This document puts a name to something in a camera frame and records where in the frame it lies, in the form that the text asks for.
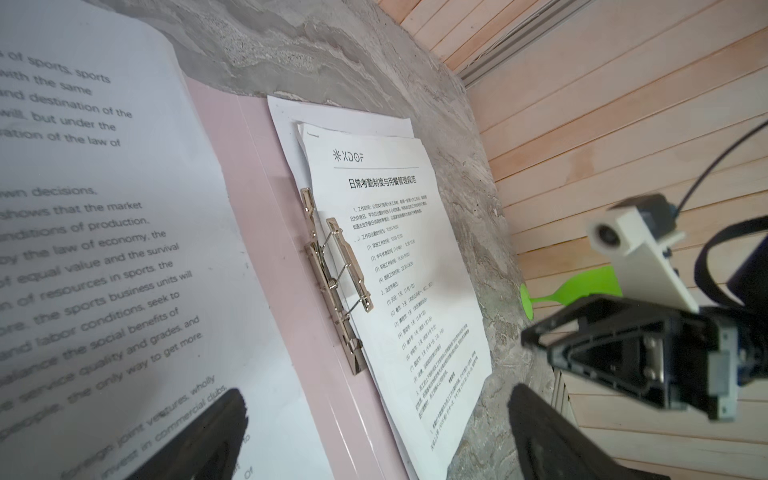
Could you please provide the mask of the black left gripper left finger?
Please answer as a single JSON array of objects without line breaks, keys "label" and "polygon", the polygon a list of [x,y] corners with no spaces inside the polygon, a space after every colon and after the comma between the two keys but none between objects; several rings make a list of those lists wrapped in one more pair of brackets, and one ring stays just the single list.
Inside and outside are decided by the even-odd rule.
[{"label": "black left gripper left finger", "polygon": [[245,400],[229,389],[131,477],[230,480],[247,426]]}]

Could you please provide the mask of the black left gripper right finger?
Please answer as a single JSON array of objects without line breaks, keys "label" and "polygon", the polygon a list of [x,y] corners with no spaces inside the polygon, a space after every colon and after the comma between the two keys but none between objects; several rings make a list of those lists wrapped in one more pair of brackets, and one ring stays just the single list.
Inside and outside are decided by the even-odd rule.
[{"label": "black left gripper right finger", "polygon": [[513,388],[507,407],[521,471],[526,479],[663,477],[614,461],[525,384]]}]

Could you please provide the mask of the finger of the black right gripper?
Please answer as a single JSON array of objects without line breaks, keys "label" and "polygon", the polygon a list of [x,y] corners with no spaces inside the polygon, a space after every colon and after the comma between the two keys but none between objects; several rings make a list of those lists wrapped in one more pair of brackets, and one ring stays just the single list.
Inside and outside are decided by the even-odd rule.
[{"label": "finger of the black right gripper", "polygon": [[704,316],[590,295],[521,333],[550,366],[660,410],[711,409]]}]

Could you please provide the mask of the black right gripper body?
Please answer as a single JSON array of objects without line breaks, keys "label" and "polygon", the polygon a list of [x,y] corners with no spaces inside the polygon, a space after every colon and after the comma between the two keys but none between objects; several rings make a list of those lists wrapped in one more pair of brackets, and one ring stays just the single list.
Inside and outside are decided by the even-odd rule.
[{"label": "black right gripper body", "polygon": [[736,416],[738,393],[767,378],[767,240],[762,239],[722,289],[713,280],[709,253],[724,243],[767,232],[765,216],[718,232],[702,248],[694,280],[715,305],[704,308],[684,328],[693,337],[677,354],[678,401],[711,420]]}]

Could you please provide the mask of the printed white paper sheet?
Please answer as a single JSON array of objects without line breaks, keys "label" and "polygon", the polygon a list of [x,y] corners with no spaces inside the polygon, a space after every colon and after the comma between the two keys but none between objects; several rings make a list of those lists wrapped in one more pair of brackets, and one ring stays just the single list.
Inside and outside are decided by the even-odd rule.
[{"label": "printed white paper sheet", "polygon": [[443,479],[491,373],[483,317],[426,149],[406,118],[268,99],[299,195],[335,218],[374,308],[352,313],[417,479]]}]

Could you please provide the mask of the pink file folder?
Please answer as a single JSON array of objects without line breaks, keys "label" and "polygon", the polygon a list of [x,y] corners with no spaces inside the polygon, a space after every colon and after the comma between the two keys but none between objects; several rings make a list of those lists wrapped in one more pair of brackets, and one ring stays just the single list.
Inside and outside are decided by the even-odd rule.
[{"label": "pink file folder", "polygon": [[238,226],[284,341],[300,390],[280,415],[299,427],[281,457],[296,479],[408,479],[371,375],[352,374],[305,254],[303,207],[264,98],[193,79],[191,99],[220,161]]}]

